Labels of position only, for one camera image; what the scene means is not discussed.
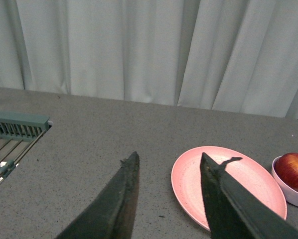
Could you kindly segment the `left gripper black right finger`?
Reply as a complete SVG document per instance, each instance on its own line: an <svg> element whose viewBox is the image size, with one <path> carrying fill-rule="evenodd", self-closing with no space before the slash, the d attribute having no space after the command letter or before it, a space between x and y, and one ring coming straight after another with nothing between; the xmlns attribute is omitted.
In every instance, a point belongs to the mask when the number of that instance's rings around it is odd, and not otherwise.
<svg viewBox="0 0 298 239"><path fill-rule="evenodd" d="M217 164L208 154L200 161L201 190L213 239L298 239L298 230L265 206L235 178L226 166L239 157Z"/></svg>

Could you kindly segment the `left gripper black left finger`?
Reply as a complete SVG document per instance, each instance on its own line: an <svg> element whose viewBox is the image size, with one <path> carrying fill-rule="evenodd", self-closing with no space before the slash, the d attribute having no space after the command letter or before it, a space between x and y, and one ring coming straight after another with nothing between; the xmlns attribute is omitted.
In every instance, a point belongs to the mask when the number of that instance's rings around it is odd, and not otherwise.
<svg viewBox="0 0 298 239"><path fill-rule="evenodd" d="M140 158L133 152L97 198L58 239L130 239L140 185Z"/></svg>

